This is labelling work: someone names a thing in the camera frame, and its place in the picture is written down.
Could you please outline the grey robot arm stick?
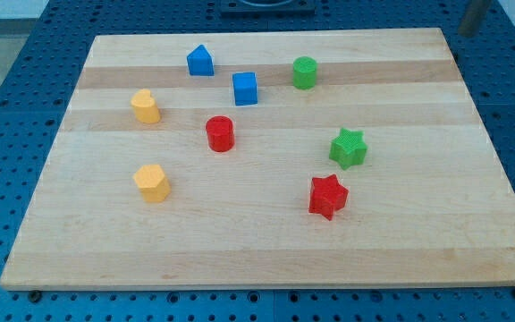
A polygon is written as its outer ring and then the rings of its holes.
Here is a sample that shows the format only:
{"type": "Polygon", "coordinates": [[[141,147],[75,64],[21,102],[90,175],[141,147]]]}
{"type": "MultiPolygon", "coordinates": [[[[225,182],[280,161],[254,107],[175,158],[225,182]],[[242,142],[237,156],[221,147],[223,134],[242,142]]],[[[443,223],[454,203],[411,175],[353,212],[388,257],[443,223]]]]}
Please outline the grey robot arm stick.
{"type": "Polygon", "coordinates": [[[457,33],[465,38],[475,37],[491,4],[492,0],[469,0],[461,17],[457,33]]]}

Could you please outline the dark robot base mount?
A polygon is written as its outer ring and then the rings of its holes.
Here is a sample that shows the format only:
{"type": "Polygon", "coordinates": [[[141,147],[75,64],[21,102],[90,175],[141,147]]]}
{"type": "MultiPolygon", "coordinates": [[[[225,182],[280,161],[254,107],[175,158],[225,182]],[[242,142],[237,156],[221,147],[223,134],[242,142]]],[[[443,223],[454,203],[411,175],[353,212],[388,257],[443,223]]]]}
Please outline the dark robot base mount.
{"type": "Polygon", "coordinates": [[[222,16],[313,14],[316,10],[315,0],[219,0],[218,3],[222,16]]]}

